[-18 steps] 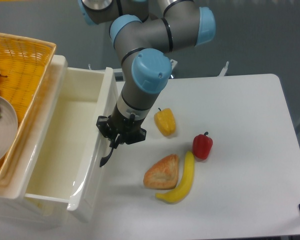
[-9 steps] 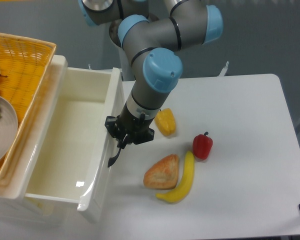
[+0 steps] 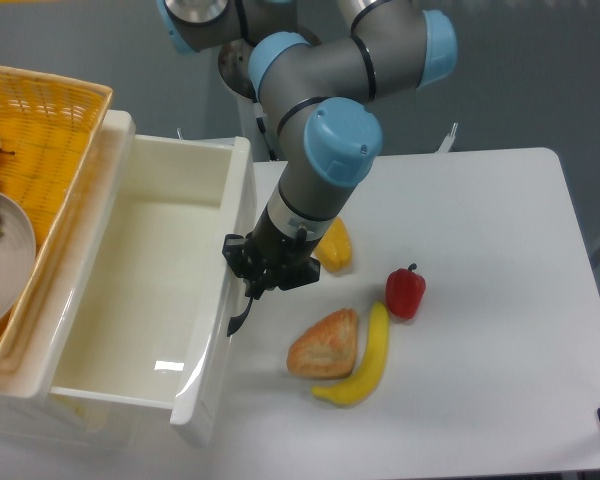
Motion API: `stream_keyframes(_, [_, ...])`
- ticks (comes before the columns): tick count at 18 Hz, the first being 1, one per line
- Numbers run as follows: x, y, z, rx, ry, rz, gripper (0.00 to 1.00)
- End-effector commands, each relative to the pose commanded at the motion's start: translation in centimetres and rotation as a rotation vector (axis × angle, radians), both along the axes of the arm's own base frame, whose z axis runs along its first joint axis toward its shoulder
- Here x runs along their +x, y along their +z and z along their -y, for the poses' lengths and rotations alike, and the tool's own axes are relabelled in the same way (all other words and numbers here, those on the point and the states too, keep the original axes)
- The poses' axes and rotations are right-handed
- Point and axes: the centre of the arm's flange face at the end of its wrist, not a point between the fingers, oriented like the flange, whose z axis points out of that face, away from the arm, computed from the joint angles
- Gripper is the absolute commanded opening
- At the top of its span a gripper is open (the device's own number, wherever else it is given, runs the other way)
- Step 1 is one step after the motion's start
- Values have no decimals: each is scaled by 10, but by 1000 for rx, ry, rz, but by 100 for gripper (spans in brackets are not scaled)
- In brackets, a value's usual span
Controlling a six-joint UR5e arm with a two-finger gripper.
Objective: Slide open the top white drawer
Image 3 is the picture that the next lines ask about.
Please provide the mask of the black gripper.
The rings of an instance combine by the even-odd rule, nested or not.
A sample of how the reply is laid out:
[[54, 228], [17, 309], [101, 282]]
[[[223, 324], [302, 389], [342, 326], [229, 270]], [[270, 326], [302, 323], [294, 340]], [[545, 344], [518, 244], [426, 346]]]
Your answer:
[[315, 246], [304, 222], [292, 225], [287, 234], [265, 209], [250, 234], [225, 236], [222, 255], [245, 283], [245, 295], [259, 300], [265, 290], [288, 291], [318, 282], [321, 264], [311, 257]]

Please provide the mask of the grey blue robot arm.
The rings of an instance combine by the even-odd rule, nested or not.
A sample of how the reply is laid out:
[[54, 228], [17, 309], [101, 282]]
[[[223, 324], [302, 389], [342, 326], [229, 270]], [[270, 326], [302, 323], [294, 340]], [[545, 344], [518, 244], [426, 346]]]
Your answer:
[[241, 42], [250, 94], [275, 132], [286, 167], [253, 231], [230, 234], [223, 255], [251, 299], [320, 276], [312, 254], [383, 143], [366, 106], [452, 73], [450, 19], [409, 1], [343, 1], [346, 37], [312, 43], [292, 1], [162, 1], [173, 42], [200, 52]]

